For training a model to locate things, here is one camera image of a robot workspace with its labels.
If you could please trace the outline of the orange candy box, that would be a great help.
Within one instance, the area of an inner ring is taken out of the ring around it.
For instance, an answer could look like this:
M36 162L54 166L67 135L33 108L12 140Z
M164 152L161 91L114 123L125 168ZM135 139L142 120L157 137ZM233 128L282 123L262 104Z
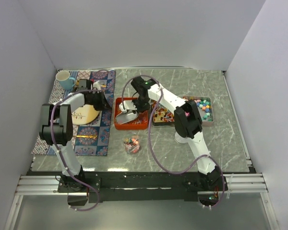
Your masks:
M119 124L116 116L121 113L119 109L119 104L121 103L121 98L117 98L115 101L115 115L114 115L114 126L117 130L145 130L148 128L148 111L139 113L138 117L128 123Z

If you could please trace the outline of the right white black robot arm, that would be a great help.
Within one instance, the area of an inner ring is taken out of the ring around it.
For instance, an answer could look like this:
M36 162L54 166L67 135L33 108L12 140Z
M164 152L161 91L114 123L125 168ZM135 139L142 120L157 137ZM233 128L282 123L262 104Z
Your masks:
M201 178L201 187L206 191L213 190L221 181L224 191L225 178L221 167L211 157L203 135L202 119L194 101L186 101L164 88L153 77L145 81L143 75L129 80L132 87L139 93L139 98L133 100L137 112L142 112L149 106L149 100L156 101L156 106L161 104L174 115L175 140L180 144L188 144L195 160L183 171L172 172L166 169L156 158L152 144L151 133L148 133L148 146L157 165L165 172L172 175L186 173L195 164Z

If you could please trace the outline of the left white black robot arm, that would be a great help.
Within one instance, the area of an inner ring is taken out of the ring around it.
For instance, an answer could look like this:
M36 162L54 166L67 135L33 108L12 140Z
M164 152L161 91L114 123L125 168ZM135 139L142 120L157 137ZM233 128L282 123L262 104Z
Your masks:
M62 170L62 184L69 185L77 193L85 187L89 190L94 188L86 182L83 167L72 147L72 113L85 105L93 106L96 111L110 110L105 97L109 88L100 81L81 79L76 91L55 103L41 106L39 136L56 152Z

